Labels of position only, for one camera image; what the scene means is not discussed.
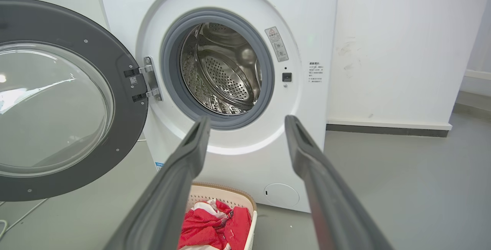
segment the metal hinge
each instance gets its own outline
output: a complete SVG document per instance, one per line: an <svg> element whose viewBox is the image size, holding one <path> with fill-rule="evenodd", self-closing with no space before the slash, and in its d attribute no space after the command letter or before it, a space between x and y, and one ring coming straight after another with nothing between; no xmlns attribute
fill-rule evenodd
<svg viewBox="0 0 491 250"><path fill-rule="evenodd" d="M147 84L146 96L147 98L154 97L156 100L161 101L162 93L155 77L153 60L151 57L145 56L143 62L143 67L138 68L138 72L145 77L145 82Z"/></svg>

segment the clothes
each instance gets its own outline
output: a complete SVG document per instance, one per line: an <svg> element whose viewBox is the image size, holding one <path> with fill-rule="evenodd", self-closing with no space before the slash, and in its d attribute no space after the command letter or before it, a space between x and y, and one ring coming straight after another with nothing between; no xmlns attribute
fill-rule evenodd
<svg viewBox="0 0 491 250"><path fill-rule="evenodd" d="M215 199L197 202L184 216L178 249L243 250L250 225L247 208L232 210Z"/></svg>

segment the white basket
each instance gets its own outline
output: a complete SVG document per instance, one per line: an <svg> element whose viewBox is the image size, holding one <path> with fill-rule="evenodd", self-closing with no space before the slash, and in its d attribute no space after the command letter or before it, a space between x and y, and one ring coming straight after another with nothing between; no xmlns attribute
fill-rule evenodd
<svg viewBox="0 0 491 250"><path fill-rule="evenodd" d="M245 242L244 250L251 250L257 220L257 207L254 199L252 199L252 197L245 192L229 187L207 183L193 183L191 186L191 192L189 193L188 202L186 203L186 211L189 211L196 202L208 201L210 199L219 200L227 204L232 209L239 206L249 210L252 222L250 225L249 234L247 236L247 241Z"/></svg>

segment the front-loading washing machine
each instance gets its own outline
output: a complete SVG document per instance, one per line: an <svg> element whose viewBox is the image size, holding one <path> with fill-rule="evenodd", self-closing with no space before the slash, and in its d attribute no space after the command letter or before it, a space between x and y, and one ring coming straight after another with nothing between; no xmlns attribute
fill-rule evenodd
<svg viewBox="0 0 491 250"><path fill-rule="evenodd" d="M0 65L16 66L0 66L1 200L88 184L142 130L159 168L205 115L197 181L309 211L284 117L323 146L337 0L102 1L110 33L52 4L0 0Z"/></svg>

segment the washing machine drum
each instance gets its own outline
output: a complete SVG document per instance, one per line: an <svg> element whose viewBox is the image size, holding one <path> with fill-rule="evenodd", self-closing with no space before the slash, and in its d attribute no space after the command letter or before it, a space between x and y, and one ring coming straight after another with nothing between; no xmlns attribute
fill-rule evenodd
<svg viewBox="0 0 491 250"><path fill-rule="evenodd" d="M201 105L219 114L244 114L261 93L261 67L242 35L218 24L202 23L186 36L180 71Z"/></svg>

